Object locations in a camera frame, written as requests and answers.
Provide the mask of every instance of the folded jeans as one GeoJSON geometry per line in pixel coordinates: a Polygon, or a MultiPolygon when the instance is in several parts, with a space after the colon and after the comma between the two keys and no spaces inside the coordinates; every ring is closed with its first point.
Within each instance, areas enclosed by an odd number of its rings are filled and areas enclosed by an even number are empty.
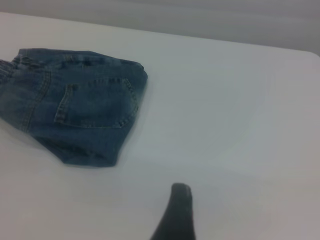
{"type": "Polygon", "coordinates": [[[0,60],[0,117],[65,164],[111,167],[147,78],[137,62],[91,51],[21,49],[0,60]]]}

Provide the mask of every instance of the back pocket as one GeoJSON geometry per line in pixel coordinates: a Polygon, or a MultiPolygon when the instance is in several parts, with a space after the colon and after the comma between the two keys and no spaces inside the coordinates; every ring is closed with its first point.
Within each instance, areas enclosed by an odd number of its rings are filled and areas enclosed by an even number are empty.
{"type": "Polygon", "coordinates": [[[68,84],[54,121],[80,128],[121,128],[135,117],[137,98],[126,78],[68,84]]]}

